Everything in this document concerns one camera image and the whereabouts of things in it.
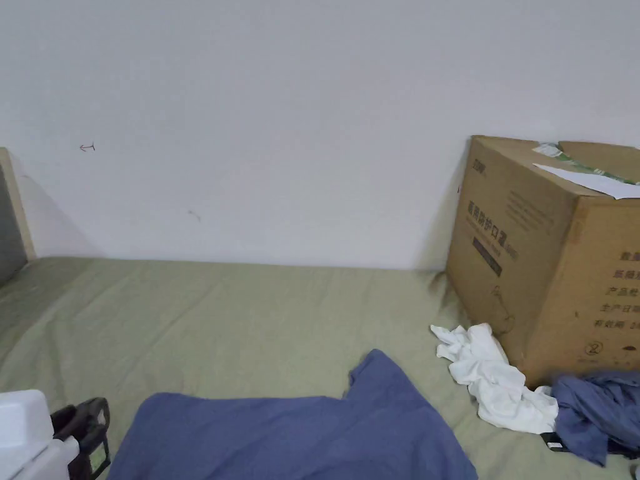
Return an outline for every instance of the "blue cloth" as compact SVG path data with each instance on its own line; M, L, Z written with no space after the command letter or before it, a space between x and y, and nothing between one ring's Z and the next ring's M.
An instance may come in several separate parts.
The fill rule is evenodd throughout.
M384 353L372 350L350 384L343 399L156 394L109 479L477 478L451 429Z
M640 372L601 372L553 384L556 433L577 456L604 467L609 439L640 449Z

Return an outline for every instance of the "wooden frame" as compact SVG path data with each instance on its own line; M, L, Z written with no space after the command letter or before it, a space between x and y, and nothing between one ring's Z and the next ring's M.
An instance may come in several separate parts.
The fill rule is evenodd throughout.
M11 157L0 148L0 282L35 258Z

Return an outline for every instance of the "green bed sheet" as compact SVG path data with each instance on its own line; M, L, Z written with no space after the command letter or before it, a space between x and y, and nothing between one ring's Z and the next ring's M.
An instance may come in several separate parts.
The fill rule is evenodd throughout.
M104 396L109 442L150 394L340 397L372 348L400 365L486 479L624 479L477 416L437 358L430 324L465 324L444 274L42 259L0 289L0 391L37 388L55 410Z

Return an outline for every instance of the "white cloth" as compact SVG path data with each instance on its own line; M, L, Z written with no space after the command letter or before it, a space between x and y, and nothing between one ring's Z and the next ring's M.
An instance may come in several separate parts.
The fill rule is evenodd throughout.
M554 431L558 403L549 395L550 387L532 392L524 386L524 374L509 365L488 324L474 325L468 331L461 326L449 331L431 325L431 331L442 342L436 355L452 362L451 376L468 385L478 401L481 419L516 431Z

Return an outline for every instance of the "brown cardboard box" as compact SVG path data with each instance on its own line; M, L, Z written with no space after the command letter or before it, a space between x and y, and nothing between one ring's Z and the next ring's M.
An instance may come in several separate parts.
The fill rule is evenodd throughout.
M640 369L640 200L615 200L534 163L640 182L640 150L472 139L447 274L534 387L557 372Z

